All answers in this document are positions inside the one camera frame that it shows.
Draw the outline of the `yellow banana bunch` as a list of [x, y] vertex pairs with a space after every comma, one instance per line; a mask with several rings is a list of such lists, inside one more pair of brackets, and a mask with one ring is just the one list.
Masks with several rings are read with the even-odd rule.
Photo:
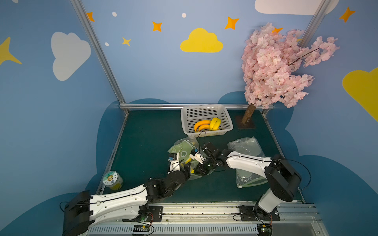
[[195, 168], [196, 168], [196, 163], [195, 161], [193, 161], [192, 158], [189, 158], [188, 160], [186, 160], [184, 164], [184, 170], [186, 172], [193, 174], [195, 172]]
[[221, 125], [221, 119], [219, 118], [213, 118], [209, 124], [209, 130], [218, 130], [219, 126]]

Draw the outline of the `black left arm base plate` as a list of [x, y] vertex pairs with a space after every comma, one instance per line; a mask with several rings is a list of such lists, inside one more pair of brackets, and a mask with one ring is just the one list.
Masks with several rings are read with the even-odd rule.
[[161, 222], [163, 206], [144, 206], [141, 209], [141, 220], [145, 222]]

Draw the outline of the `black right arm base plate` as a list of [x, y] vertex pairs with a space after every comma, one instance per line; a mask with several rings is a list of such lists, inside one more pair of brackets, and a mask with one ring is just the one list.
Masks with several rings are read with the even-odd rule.
[[242, 221], [266, 221], [266, 222], [276, 222], [280, 221], [280, 215], [275, 207], [272, 212], [266, 213], [263, 210], [258, 209], [257, 211], [255, 210], [255, 206], [246, 206], [246, 205], [241, 205], [238, 206], [240, 210], [240, 215], [241, 215], [241, 220]]

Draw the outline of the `green printed zip-top bag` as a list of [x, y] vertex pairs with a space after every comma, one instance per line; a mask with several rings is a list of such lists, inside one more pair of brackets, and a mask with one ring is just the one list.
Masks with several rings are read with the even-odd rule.
[[[184, 164], [186, 160], [190, 158], [190, 154], [192, 149], [197, 148], [201, 155], [206, 159], [207, 156], [200, 150], [201, 147], [197, 141], [196, 138], [184, 138], [181, 140], [178, 140], [169, 150], [168, 153], [180, 153], [180, 170], [184, 171]], [[193, 160], [196, 163], [196, 166], [200, 164], [198, 161]], [[195, 173], [190, 175], [189, 181], [196, 180], [201, 178], [202, 176], [200, 175], [195, 175]]]

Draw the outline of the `clear zip-top bag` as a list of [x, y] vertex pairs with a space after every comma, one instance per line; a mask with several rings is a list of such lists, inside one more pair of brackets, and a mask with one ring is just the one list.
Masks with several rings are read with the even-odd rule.
[[[251, 155], [256, 157], [265, 157], [264, 152], [261, 149], [257, 139], [241, 138], [232, 141], [227, 144], [227, 147], [233, 151], [239, 152], [245, 155]], [[244, 170], [236, 170], [236, 184], [238, 188], [253, 187], [267, 183], [267, 180], [260, 175]]]

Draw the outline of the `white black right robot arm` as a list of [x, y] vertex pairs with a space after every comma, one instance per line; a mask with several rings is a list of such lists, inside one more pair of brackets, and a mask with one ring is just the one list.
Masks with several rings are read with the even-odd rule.
[[204, 148], [193, 149], [190, 158], [199, 162], [194, 174], [206, 176], [217, 167], [243, 170], [265, 178], [269, 189], [253, 208], [254, 216], [263, 218], [274, 212], [281, 203], [293, 201], [302, 181], [300, 174], [291, 166], [288, 159], [280, 155], [273, 158], [257, 157], [224, 149], [220, 151], [211, 142]]

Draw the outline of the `orange banana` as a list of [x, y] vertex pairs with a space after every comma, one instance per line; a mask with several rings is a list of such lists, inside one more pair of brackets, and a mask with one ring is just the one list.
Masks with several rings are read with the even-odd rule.
[[199, 131], [199, 128], [202, 126], [202, 125], [207, 125], [209, 126], [211, 123], [211, 121], [209, 120], [205, 120], [205, 121], [199, 121], [197, 122], [195, 125], [194, 125], [194, 130], [195, 132], [198, 132]]
[[209, 131], [210, 130], [210, 125], [209, 124], [203, 124], [198, 128], [198, 132], [201, 131]]

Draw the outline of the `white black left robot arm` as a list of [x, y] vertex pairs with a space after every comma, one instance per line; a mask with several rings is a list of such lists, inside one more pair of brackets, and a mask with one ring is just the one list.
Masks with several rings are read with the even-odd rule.
[[96, 224], [116, 219], [133, 221], [147, 216], [149, 204], [171, 197], [191, 175], [176, 170], [162, 179], [151, 179], [130, 190], [105, 195], [80, 192], [64, 206], [63, 236], [79, 236]]

